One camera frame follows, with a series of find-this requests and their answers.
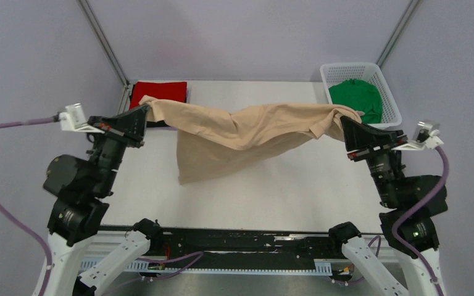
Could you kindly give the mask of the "beige t shirt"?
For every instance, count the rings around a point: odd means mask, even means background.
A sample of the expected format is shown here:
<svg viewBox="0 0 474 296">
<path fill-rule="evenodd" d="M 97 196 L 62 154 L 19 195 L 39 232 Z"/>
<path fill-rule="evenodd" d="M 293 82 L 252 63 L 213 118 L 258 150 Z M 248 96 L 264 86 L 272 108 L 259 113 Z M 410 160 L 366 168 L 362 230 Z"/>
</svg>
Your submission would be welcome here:
<svg viewBox="0 0 474 296">
<path fill-rule="evenodd" d="M 178 131 L 181 185 L 236 173 L 322 136 L 344 141 L 341 120 L 361 122 L 355 110 L 336 104 L 278 103 L 234 113 L 151 96 L 140 104 L 150 107 L 148 121 Z"/>
</svg>

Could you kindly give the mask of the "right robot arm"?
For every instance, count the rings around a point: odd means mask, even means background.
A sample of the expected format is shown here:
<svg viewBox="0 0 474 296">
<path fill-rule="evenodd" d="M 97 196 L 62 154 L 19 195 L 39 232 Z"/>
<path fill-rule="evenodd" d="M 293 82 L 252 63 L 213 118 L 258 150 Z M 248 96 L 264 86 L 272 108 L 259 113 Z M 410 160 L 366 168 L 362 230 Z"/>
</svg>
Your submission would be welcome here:
<svg viewBox="0 0 474 296">
<path fill-rule="evenodd" d="M 342 117 L 347 156 L 365 161 L 386 212 L 380 213 L 383 238 L 393 250 L 405 277 L 401 284 L 371 250 L 350 222 L 329 230 L 329 252 L 351 261 L 370 286 L 381 295 L 442 295 L 439 239 L 433 217 L 447 211 L 446 181 L 449 162 L 442 150 L 439 124 L 420 121 L 412 138 L 403 131 L 388 131 Z M 406 176 L 402 153 L 437 151 L 443 164 L 439 176 Z"/>
</svg>

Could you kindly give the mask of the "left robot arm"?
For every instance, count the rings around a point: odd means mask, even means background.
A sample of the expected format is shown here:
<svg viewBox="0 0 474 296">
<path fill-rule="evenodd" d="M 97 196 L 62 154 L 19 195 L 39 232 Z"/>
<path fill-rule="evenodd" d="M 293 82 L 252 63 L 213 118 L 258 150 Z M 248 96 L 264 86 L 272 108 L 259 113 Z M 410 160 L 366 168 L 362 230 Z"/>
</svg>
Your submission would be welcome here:
<svg viewBox="0 0 474 296">
<path fill-rule="evenodd" d="M 149 109 L 141 105 L 114 117 L 86 117 L 81 105 L 73 104 L 57 115 L 64 131 L 85 133 L 93 146 L 88 159 L 63 154 L 46 170 L 43 187 L 56 201 L 48 221 L 46 268 L 35 295 L 101 295 L 131 262 L 163 250 L 160 225 L 142 219 L 120 246 L 89 270 L 80 270 L 109 208 L 104 199 L 112 195 L 125 151 L 144 144 Z"/>
</svg>

